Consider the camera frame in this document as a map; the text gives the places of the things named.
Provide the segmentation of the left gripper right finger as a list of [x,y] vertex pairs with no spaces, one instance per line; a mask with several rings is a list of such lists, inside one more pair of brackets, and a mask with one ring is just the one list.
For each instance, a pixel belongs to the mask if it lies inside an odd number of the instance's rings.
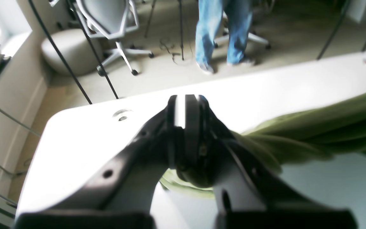
[[202,95],[185,96],[183,178],[214,189],[217,229],[356,229],[347,209],[298,193],[241,144]]

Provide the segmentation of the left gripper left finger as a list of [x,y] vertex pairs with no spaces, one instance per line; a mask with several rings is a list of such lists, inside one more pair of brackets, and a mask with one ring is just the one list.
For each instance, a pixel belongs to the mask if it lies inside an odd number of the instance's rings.
[[52,207],[19,215],[15,229],[156,229],[150,214],[167,169],[183,168],[177,95],[83,186]]

